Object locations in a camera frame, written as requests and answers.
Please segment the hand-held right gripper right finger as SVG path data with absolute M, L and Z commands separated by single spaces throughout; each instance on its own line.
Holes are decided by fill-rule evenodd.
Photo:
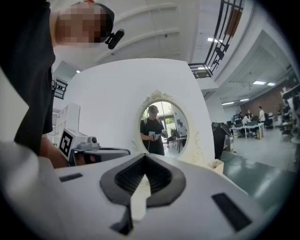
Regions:
M 279 211 L 261 205 L 221 175 L 161 157 L 186 177 L 183 193 L 170 205 L 147 210 L 145 240 L 256 240 Z

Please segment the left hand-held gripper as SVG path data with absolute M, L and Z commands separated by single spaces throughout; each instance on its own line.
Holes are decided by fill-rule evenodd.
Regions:
M 67 128 L 63 129 L 58 148 L 70 166 L 77 166 L 80 156 L 84 164 L 88 165 L 131 154 L 127 149 L 100 146 L 95 136 Z

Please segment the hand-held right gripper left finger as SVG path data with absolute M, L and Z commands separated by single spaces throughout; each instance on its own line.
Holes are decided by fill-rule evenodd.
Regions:
M 111 202 L 100 186 L 103 174 L 140 157 L 133 154 L 103 163 L 54 169 L 41 158 L 41 229 L 43 240 L 133 240 L 123 229 L 131 221 L 130 210 Z

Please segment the person's left hand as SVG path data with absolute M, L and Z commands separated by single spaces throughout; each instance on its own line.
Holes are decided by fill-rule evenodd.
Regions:
M 94 155 L 77 154 L 75 156 L 76 165 L 93 164 L 96 162 Z

